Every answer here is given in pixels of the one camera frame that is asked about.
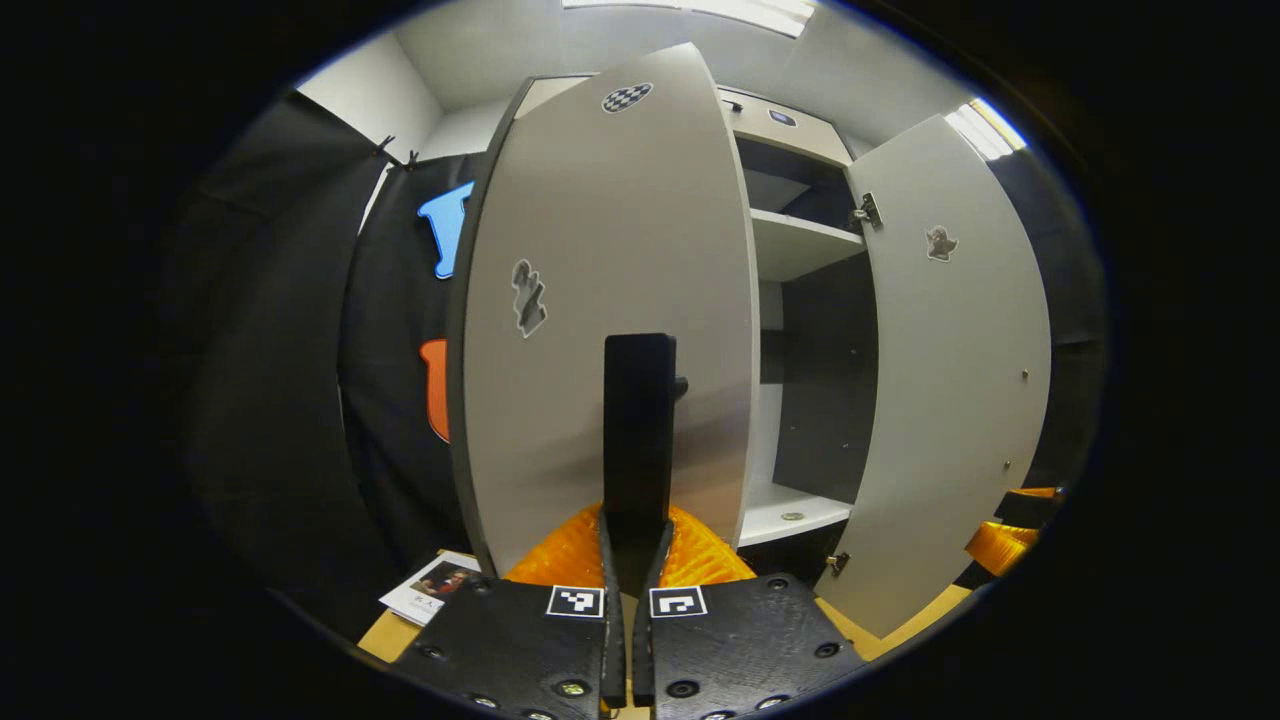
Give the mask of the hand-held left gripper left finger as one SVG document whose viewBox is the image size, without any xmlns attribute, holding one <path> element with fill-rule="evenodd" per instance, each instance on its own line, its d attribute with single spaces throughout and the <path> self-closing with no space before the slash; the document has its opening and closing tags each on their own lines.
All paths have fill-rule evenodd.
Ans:
<svg viewBox="0 0 1280 720">
<path fill-rule="evenodd" d="M 577 511 L 504 577 L 471 577 L 392 671 L 438 717 L 602 720 L 625 701 L 626 651 L 602 506 Z"/>
</svg>

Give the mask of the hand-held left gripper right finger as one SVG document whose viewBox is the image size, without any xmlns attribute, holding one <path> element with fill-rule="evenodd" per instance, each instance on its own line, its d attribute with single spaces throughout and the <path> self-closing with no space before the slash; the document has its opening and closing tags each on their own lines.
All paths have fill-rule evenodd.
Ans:
<svg viewBox="0 0 1280 720">
<path fill-rule="evenodd" d="M 634 697 L 650 720 L 785 720 L 867 660 L 786 571 L 753 570 L 672 507 L 639 600 Z"/>
</svg>

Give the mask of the grey shoe cabinet door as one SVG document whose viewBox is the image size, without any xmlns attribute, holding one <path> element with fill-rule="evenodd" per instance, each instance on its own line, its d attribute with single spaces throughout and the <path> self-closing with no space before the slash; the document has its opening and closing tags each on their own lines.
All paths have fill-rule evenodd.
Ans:
<svg viewBox="0 0 1280 720">
<path fill-rule="evenodd" d="M 1024 224 L 987 160 L 942 117 L 846 172 L 881 224 L 876 410 L 860 488 L 818 594 L 884 637 L 969 566 L 966 544 L 1024 482 L 1044 423 L 1050 313 Z"/>
<path fill-rule="evenodd" d="M 733 543 L 760 328 L 726 106 L 680 44 L 515 105 L 454 260 L 447 407 L 475 556 L 502 577 L 603 495 L 605 340 L 662 333 L 689 382 L 671 501 Z"/>
</svg>

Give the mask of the black door handle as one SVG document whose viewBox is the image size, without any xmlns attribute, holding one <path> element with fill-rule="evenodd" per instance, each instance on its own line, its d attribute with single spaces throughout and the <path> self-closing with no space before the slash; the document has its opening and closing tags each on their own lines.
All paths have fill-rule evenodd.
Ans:
<svg viewBox="0 0 1280 720">
<path fill-rule="evenodd" d="M 612 334 L 604 346 L 603 501 L 620 589 L 639 596 L 669 521 L 675 406 L 689 383 L 664 333 Z"/>
</svg>

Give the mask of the grey double-door shoe cabinet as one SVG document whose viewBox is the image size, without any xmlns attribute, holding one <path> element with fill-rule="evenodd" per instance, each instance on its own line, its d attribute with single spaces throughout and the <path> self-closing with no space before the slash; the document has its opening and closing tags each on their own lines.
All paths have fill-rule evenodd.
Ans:
<svg viewBox="0 0 1280 720">
<path fill-rule="evenodd" d="M 588 77 L 590 76 L 535 78 L 530 82 L 517 105 L 529 110 Z M 754 94 L 742 88 L 737 90 Z M 818 117 L 791 102 L 780 104 Z M 860 224 L 850 219 L 854 200 L 849 183 L 844 177 L 846 167 L 833 167 L 824 161 L 813 160 L 769 145 L 739 138 L 735 133 L 733 137 L 742 165 L 749 210 L 755 208 L 773 211 L 860 234 Z M 760 461 L 764 460 L 765 451 L 758 448 L 764 445 L 759 441 L 765 439 L 763 437 L 764 432 L 758 428 L 768 424 L 768 420 L 764 418 L 764 404 L 762 402 L 762 391 L 764 388 L 762 383 L 762 319 L 759 307 L 758 279 L 760 328 L 759 384 L 756 405 L 751 414 L 750 460 L 748 479 L 744 484 L 742 514 L 748 496 L 751 493 L 749 486 L 754 484 L 751 480 L 759 480 L 764 475 L 764 471 L 760 469 L 763 462 Z M 849 387 L 841 382 L 847 378 L 845 373 L 850 368 L 850 355 L 856 352 L 846 350 L 851 347 L 851 343 L 847 342 L 847 336 L 845 336 L 849 332 L 847 327 L 841 320 L 823 323 L 819 331 L 820 334 L 818 336 L 819 340 L 817 341 L 813 336 L 804 338 L 803 333 L 800 343 L 801 386 L 808 384 L 805 380 L 818 379 L 818 388 L 809 389 L 808 392 L 801 389 L 800 398 L 792 398 L 791 393 L 786 393 L 783 411 L 788 409 L 791 413 L 786 413 L 786 415 L 790 415 L 791 419 L 785 419 L 783 415 L 783 419 L 781 419 L 776 428 L 777 434 L 774 438 L 777 439 L 777 445 L 774 452 L 778 464 L 771 475 L 774 482 L 780 480 L 781 484 L 790 488 L 824 496 L 852 506 L 865 466 L 867 446 L 870 438 L 870 424 L 876 406 L 876 389 L 870 401 L 869 429 L 867 429 L 868 424 L 856 423 L 856 419 L 851 421 L 851 415 L 856 410 L 851 411 L 850 407 L 856 407 L 859 404 L 858 401 L 850 402 Z M 750 566 L 759 571 L 790 571 L 813 583 L 820 577 L 824 557 L 835 550 L 846 523 L 841 521 L 819 530 L 812 530 L 769 543 L 741 547 L 739 550 L 746 557 Z M 737 539 L 731 544 L 737 546 Z"/>
</svg>

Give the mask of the white cabinet shelf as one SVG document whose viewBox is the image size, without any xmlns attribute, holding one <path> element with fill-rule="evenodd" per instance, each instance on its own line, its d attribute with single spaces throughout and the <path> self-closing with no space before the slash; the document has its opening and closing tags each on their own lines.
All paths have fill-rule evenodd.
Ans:
<svg viewBox="0 0 1280 720">
<path fill-rule="evenodd" d="M 790 282 L 867 251 L 861 236 L 751 208 L 756 278 Z"/>
<path fill-rule="evenodd" d="M 744 509 L 737 547 L 750 547 L 846 521 L 852 506 L 786 486 L 754 489 Z"/>
</svg>

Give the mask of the grey cabinet top drawer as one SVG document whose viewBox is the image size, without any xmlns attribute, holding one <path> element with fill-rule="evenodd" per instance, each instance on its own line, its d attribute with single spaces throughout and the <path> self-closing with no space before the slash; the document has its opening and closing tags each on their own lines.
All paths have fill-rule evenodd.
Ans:
<svg viewBox="0 0 1280 720">
<path fill-rule="evenodd" d="M 736 88 L 718 86 L 719 99 L 744 105 L 733 113 L 723 102 L 724 119 L 739 137 L 795 152 L 833 167 L 850 167 L 854 154 L 835 126 L 796 108 Z"/>
</svg>

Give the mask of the white printed leaflet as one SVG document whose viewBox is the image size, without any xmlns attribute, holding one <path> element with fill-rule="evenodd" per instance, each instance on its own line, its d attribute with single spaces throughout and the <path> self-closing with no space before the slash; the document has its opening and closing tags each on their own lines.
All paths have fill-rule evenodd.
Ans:
<svg viewBox="0 0 1280 720">
<path fill-rule="evenodd" d="M 428 625 L 468 580 L 480 577 L 477 560 L 442 551 L 381 596 L 381 605 L 416 626 Z"/>
</svg>

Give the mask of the small ceiling light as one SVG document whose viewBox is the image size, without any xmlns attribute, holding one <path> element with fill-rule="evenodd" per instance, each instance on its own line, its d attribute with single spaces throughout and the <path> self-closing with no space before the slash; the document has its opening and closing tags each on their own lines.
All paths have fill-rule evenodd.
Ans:
<svg viewBox="0 0 1280 720">
<path fill-rule="evenodd" d="M 987 161 L 1027 149 L 1023 136 L 986 100 L 974 97 L 943 115 L 943 120 Z"/>
</svg>

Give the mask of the long ceiling light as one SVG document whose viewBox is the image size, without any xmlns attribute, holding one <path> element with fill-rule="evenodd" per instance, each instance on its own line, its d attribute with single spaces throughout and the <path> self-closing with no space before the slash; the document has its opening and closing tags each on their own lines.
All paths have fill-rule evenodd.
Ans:
<svg viewBox="0 0 1280 720">
<path fill-rule="evenodd" d="M 646 6 L 713 15 L 797 38 L 819 5 L 817 0 L 559 0 L 563 9 Z"/>
</svg>

